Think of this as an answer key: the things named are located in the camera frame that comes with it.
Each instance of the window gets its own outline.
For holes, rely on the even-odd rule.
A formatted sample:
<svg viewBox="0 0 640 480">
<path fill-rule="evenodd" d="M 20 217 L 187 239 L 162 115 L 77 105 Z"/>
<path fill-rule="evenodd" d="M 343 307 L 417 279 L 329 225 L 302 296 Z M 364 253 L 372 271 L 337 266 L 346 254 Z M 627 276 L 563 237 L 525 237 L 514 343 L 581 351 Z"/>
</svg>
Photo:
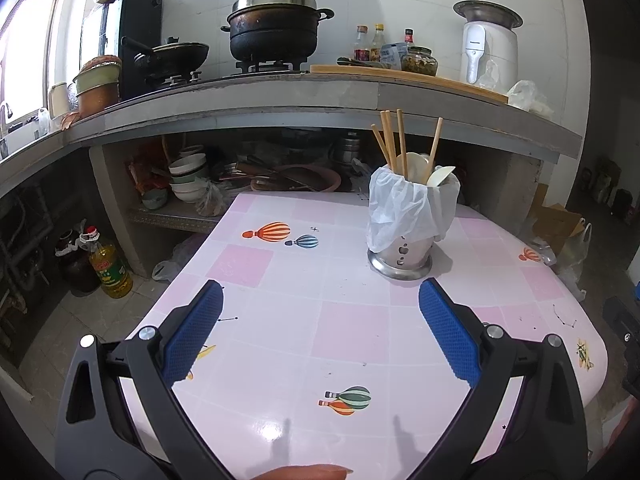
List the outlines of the window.
<svg viewBox="0 0 640 480">
<path fill-rule="evenodd" d="M 47 59 L 55 5 L 56 0 L 23 0 L 10 15 L 0 40 L 0 102 L 9 104 L 12 121 L 47 106 Z"/>
</svg>

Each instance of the utensil holder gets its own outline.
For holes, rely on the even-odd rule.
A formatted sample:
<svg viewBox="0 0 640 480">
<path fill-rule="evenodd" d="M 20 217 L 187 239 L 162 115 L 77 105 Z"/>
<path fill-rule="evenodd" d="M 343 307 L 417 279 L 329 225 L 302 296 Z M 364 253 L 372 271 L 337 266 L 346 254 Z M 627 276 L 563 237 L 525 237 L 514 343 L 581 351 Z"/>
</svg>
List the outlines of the utensil holder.
<svg viewBox="0 0 640 480">
<path fill-rule="evenodd" d="M 368 251 L 369 262 L 380 274 L 395 280 L 419 280 L 431 270 L 433 237 L 408 242 L 404 237 L 379 253 Z"/>
</svg>

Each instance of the cooking oil bottle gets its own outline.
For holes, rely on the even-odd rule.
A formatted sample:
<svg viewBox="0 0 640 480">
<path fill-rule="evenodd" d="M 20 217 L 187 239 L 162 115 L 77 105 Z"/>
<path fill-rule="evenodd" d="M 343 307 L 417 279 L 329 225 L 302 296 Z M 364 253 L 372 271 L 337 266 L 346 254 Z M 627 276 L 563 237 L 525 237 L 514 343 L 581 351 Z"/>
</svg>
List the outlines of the cooking oil bottle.
<svg viewBox="0 0 640 480">
<path fill-rule="evenodd" d="M 101 238 L 94 226 L 88 227 L 86 232 L 80 235 L 80 241 L 89 252 L 89 262 L 100 278 L 102 290 L 112 298 L 126 296 L 133 286 L 133 280 L 122 264 L 115 245 Z"/>
</svg>

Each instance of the metal screw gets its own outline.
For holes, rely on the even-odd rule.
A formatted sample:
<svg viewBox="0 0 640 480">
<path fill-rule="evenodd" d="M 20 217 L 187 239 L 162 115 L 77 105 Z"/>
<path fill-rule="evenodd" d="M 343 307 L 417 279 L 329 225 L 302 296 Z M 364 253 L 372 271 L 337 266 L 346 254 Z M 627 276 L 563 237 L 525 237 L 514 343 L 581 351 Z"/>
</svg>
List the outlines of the metal screw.
<svg viewBox="0 0 640 480">
<path fill-rule="evenodd" d="M 91 334 L 83 335 L 82 339 L 80 340 L 80 346 L 82 348 L 89 348 L 89 346 L 94 344 L 94 341 L 95 341 L 95 337 L 92 336 Z"/>
<path fill-rule="evenodd" d="M 549 334 L 546 340 L 551 346 L 555 346 L 556 348 L 558 348 L 562 344 L 562 339 L 559 335 L 556 334 Z"/>
<path fill-rule="evenodd" d="M 138 337 L 144 341 L 153 339 L 155 335 L 156 329 L 152 326 L 145 326 L 144 328 L 140 329 L 140 332 L 138 332 Z"/>
<path fill-rule="evenodd" d="M 497 325 L 489 325 L 486 332 L 492 339 L 500 339 L 504 335 L 504 330 Z"/>
</svg>

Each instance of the blue gripper pad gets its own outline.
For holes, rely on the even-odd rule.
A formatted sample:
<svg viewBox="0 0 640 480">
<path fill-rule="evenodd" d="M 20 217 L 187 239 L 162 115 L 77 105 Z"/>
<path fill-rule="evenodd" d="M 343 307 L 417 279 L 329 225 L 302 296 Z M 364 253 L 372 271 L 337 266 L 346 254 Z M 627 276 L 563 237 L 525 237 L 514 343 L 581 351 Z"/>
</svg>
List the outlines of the blue gripper pad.
<svg viewBox="0 0 640 480">
<path fill-rule="evenodd" d="M 475 387 L 480 380 L 478 346 L 429 280 L 422 282 L 418 293 L 420 312 L 447 358 L 457 378 Z"/>
<path fill-rule="evenodd" d="M 162 379 L 167 387 L 183 380 L 191 370 L 222 314 L 222 303 L 222 287 L 213 280 L 208 281 L 191 302 L 191 311 L 164 346 Z"/>
</svg>

